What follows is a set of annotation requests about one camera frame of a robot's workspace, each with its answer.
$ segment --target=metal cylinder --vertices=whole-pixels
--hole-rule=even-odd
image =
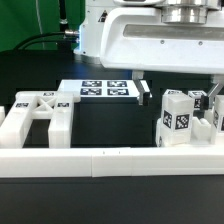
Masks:
[[[165,0],[163,3],[157,4],[157,7],[165,6],[188,6],[188,7],[206,7],[208,9],[221,9],[220,0]]]
[[[162,8],[164,23],[205,24],[208,10],[220,10],[220,0],[165,0],[156,7]]]
[[[167,6],[162,9],[164,23],[206,23],[208,9],[203,7]]]

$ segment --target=black cable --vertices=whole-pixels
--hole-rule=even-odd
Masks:
[[[39,40],[39,41],[33,41],[31,43],[27,43],[25,46],[22,47],[22,50],[25,50],[27,47],[33,44],[39,44],[39,43],[57,43],[57,42],[70,42],[68,40]]]
[[[35,35],[35,36],[29,37],[29,38],[25,39],[24,41],[20,42],[18,45],[16,45],[14,47],[14,50],[19,50],[19,48],[22,47],[24,44],[26,44],[32,40],[38,39],[38,38],[59,36],[59,35],[64,35],[64,34],[65,34],[64,32],[53,32],[53,33],[43,33],[43,34]]]
[[[69,29],[68,21],[66,18],[65,0],[59,0],[59,13],[60,13],[60,31]]]

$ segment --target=white cube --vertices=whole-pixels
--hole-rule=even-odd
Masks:
[[[205,93],[203,90],[193,90],[193,91],[188,91],[188,96],[195,99],[194,109],[195,110],[200,110],[201,96],[207,96],[207,93]]]

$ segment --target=white base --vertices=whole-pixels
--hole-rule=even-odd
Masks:
[[[223,147],[0,150],[0,178],[207,174],[224,174]]]

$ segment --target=green background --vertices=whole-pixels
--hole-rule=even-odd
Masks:
[[[59,31],[58,0],[39,0],[43,32]],[[77,29],[85,16],[85,0],[66,0],[70,28]],[[35,0],[0,0],[0,51],[40,34]],[[41,45],[33,48],[42,49]]]

